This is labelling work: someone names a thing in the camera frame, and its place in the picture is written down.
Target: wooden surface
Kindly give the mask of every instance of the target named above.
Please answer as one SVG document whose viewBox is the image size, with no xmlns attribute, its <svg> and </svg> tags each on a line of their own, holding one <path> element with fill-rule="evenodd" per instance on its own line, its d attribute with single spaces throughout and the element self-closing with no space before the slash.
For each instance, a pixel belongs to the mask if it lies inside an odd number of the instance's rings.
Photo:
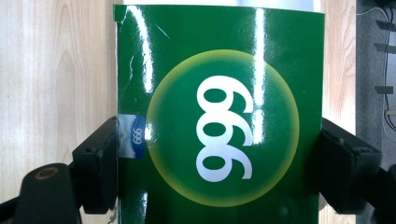
<svg viewBox="0 0 396 224">
<path fill-rule="evenodd" d="M 5 1 L 0 10 L 0 202 L 116 113 L 114 1 Z M 323 0 L 323 116 L 355 130 L 355 0 Z M 107 223 L 85 216 L 84 223 Z M 355 223 L 325 208 L 320 223 Z"/>
</svg>

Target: blue label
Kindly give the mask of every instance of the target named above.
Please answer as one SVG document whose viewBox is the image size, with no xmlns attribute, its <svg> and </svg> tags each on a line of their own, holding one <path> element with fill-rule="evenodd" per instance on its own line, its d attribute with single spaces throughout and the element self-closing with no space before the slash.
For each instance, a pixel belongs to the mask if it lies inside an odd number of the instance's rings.
<svg viewBox="0 0 396 224">
<path fill-rule="evenodd" d="M 145 154 L 145 127 L 145 117 L 136 115 L 136 119 L 131 125 L 131 147 L 137 159 L 142 159 Z"/>
</svg>

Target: wood grain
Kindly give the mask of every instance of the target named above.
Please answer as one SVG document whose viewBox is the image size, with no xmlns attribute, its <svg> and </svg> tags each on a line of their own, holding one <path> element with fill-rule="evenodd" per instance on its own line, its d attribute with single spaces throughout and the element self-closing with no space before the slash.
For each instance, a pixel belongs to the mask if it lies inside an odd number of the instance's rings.
<svg viewBox="0 0 396 224">
<path fill-rule="evenodd" d="M 0 10 L 0 202 L 116 113 L 115 1 L 5 1 Z M 354 132 L 355 0 L 323 0 L 324 117 Z M 320 223 L 354 223 L 320 212 Z M 84 216 L 84 223 L 107 223 Z"/>
<path fill-rule="evenodd" d="M 321 4 L 326 14 L 323 117 L 355 133 L 356 1 Z M 337 215 L 326 206 L 319 223 L 354 224 L 356 218 Z"/>
</svg>

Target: green packaging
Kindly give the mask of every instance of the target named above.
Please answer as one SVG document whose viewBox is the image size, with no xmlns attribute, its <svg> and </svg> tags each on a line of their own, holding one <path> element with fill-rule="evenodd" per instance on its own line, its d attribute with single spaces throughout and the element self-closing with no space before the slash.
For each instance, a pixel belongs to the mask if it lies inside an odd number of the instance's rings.
<svg viewBox="0 0 396 224">
<path fill-rule="evenodd" d="M 120 223 L 318 223 L 324 15 L 114 6 Z"/>
</svg>

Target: small logo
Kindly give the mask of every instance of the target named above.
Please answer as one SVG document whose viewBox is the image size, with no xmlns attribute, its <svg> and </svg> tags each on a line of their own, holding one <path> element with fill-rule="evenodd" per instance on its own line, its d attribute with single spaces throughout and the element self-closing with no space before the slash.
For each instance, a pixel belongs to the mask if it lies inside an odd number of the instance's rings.
<svg viewBox="0 0 396 224">
<path fill-rule="evenodd" d="M 288 171 L 299 139 L 293 94 L 245 52 L 203 52 L 177 65 L 150 101 L 148 152 L 163 179 L 205 205 L 249 203 Z"/>
<path fill-rule="evenodd" d="M 142 159 L 145 152 L 146 119 L 139 115 L 117 115 L 119 157 Z"/>
</svg>

